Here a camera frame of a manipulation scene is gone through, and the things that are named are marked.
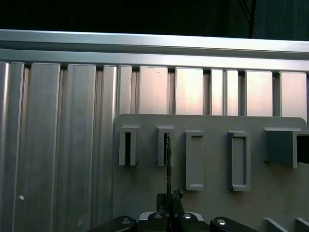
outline gray bracket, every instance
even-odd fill
[[[248,191],[251,188],[251,137],[243,131],[228,132],[229,188]]]
[[[264,128],[267,134],[267,162],[297,168],[309,163],[309,131],[294,128]]]
[[[119,166],[137,163],[137,133],[139,125],[123,125],[119,130]]]
[[[204,132],[187,130],[186,132],[186,169],[185,188],[187,190],[203,190],[203,153]]]
[[[170,135],[170,147],[171,147],[171,167],[175,166],[175,130],[174,126],[157,126],[158,129],[158,166],[163,167],[166,163],[166,157],[164,157],[164,135]]]
[[[302,218],[295,219],[295,232],[309,231],[309,223]]]
[[[285,228],[270,218],[264,218],[263,221],[265,223],[266,232],[288,232]]]

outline horizontal aluminum beam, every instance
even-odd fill
[[[0,48],[309,59],[309,42],[0,29]]]

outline dark background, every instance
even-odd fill
[[[246,0],[251,9],[252,0]],[[253,38],[309,40],[309,0],[257,0]],[[238,0],[0,3],[1,29],[247,38]]]

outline vertical aluminum slat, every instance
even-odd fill
[[[0,225],[2,226],[4,174],[5,174],[5,143],[9,95],[9,67],[8,63],[0,63]]]
[[[224,95],[223,95],[223,71],[211,70],[210,79],[210,114],[224,114]]]
[[[225,115],[239,115],[239,78],[238,71],[225,71]]]
[[[203,115],[203,70],[176,68],[175,86],[175,114]]]
[[[140,67],[139,113],[168,114],[168,69]]]
[[[101,133],[98,158],[98,224],[112,219],[112,151],[116,118],[117,67],[104,66],[101,87]]]
[[[117,115],[131,112],[132,67],[120,66],[118,74],[118,111]]]
[[[15,231],[52,229],[59,74],[58,64],[31,68],[24,147],[18,162]]]
[[[63,145],[59,157],[58,215],[61,228],[57,229],[60,232],[89,229],[95,82],[95,66],[68,66],[61,111]]]
[[[301,117],[307,121],[307,76],[305,73],[281,72],[277,80],[276,103],[282,117]]]
[[[272,72],[246,71],[243,83],[243,114],[273,116]]]
[[[21,110],[23,100],[24,64],[10,65],[10,86],[5,148],[5,191],[3,192],[3,231],[11,231],[13,225],[14,192],[16,184],[16,164],[18,162]]]

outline gray block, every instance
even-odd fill
[[[228,132],[228,182],[232,191],[251,187],[251,137],[243,131]]]
[[[267,162],[297,168],[309,163],[309,131],[300,128],[264,128],[267,134]]]

